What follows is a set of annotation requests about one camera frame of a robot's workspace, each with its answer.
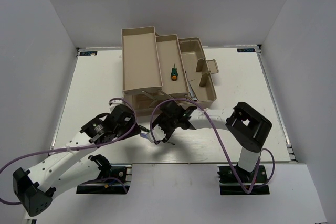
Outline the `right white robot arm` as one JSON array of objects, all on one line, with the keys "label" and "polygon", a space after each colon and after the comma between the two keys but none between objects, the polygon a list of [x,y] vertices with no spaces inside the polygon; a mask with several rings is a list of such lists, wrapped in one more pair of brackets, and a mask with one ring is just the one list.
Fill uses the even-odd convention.
[{"label": "right white robot arm", "polygon": [[177,128],[183,130],[220,129],[229,131],[241,145],[236,165],[238,177],[250,181],[256,175],[256,166],[272,123],[245,102],[238,102],[231,109],[183,108],[173,100],[158,106],[161,114],[150,123],[146,137],[150,142],[167,142]]}]

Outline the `beige plastic toolbox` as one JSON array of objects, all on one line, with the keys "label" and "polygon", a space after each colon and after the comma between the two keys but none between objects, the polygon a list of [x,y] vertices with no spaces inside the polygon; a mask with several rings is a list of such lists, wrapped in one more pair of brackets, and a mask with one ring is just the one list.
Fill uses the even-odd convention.
[{"label": "beige plastic toolbox", "polygon": [[[193,102],[187,82],[202,108],[217,99],[213,74],[219,72],[216,60],[206,58],[198,37],[179,38],[159,35],[155,27],[128,28],[121,31],[123,98],[138,115],[150,115],[162,101],[179,98],[184,108]],[[178,79],[171,80],[173,65]]]}]

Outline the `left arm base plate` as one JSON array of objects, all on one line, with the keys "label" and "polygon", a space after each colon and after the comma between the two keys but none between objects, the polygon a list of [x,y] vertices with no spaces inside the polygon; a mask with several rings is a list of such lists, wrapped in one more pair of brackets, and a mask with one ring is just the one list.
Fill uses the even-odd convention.
[{"label": "left arm base plate", "polygon": [[111,172],[97,182],[79,185],[78,195],[126,195],[131,186],[132,165],[112,165]]}]

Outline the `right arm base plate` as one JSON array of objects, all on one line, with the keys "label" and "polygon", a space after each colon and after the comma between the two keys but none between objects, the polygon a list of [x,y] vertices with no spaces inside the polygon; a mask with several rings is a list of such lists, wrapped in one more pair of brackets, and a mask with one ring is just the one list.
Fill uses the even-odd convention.
[{"label": "right arm base plate", "polygon": [[[242,183],[244,184],[246,190],[249,189],[255,172],[247,173],[244,172],[239,167],[234,167],[239,178],[241,179]],[[222,196],[241,196],[246,195],[246,193],[242,190],[238,180],[234,176],[231,168],[226,166],[219,166],[218,167],[218,176],[219,176],[219,188],[220,194]],[[260,165],[254,187],[250,193],[250,195],[269,195],[270,190],[268,184],[263,185],[268,180],[266,169],[264,165]]]}]

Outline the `green orange stubby screwdriver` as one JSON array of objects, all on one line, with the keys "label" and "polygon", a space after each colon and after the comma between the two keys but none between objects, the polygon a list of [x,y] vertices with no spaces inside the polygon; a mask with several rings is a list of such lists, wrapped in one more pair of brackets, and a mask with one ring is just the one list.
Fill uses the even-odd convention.
[{"label": "green orange stubby screwdriver", "polygon": [[177,71],[177,67],[175,66],[175,64],[173,65],[172,67],[172,70],[171,70],[171,80],[172,81],[176,81],[178,79],[178,71]]}]

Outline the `long silver wrench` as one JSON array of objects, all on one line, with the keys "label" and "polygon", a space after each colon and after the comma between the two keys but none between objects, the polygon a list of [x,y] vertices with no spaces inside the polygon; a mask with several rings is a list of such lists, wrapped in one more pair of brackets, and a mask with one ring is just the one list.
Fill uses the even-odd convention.
[{"label": "long silver wrench", "polygon": [[187,82],[187,85],[188,85],[188,89],[189,89],[189,92],[190,92],[190,98],[191,98],[191,100],[194,101],[194,102],[197,102],[198,99],[197,99],[197,96],[196,96],[196,94],[195,94],[195,92],[194,92],[191,84],[189,82]]}]

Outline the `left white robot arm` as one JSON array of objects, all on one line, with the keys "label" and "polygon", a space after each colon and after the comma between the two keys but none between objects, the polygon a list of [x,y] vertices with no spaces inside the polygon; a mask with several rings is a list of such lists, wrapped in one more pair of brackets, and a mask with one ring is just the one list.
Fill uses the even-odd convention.
[{"label": "left white robot arm", "polygon": [[116,180],[110,162],[93,155],[102,144],[139,134],[134,112],[116,103],[81,127],[64,152],[55,152],[29,169],[13,172],[13,190],[31,217],[45,211],[60,194],[85,182]]}]

